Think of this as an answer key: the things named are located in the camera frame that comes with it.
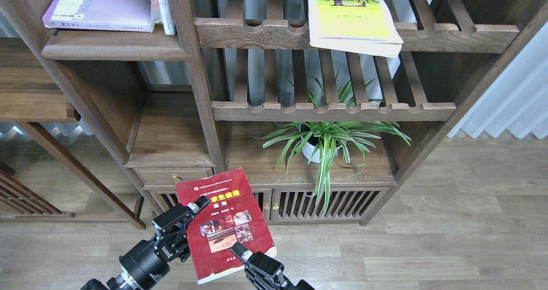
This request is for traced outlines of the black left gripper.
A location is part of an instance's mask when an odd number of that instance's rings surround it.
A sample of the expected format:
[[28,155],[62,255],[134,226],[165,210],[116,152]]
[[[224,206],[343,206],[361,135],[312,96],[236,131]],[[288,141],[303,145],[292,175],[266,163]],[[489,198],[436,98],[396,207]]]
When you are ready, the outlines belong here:
[[118,275],[119,290],[150,290],[168,272],[169,262],[177,257],[190,257],[186,229],[192,220],[211,203],[200,196],[186,206],[176,204],[152,220],[156,235],[141,240],[125,255],[119,257],[122,273]]

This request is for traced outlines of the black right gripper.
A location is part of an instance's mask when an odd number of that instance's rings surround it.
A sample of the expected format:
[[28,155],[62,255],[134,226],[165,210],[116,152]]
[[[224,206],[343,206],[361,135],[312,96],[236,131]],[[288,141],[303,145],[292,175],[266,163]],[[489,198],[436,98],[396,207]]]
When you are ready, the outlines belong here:
[[261,252],[253,253],[240,242],[230,251],[244,264],[245,276],[257,290],[313,290],[303,279],[297,285],[292,284],[283,275],[282,263]]

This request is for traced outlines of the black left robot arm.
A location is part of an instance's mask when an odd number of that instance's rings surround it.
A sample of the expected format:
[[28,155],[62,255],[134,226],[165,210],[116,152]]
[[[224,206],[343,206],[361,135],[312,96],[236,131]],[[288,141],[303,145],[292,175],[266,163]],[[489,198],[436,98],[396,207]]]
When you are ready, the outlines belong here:
[[120,275],[110,278],[106,285],[97,279],[88,280],[82,289],[150,290],[156,286],[170,272],[170,261],[178,258],[184,262],[190,257],[188,226],[210,202],[208,197],[200,196],[187,206],[176,204],[157,216],[152,221],[156,234],[148,241],[139,241],[119,257]]

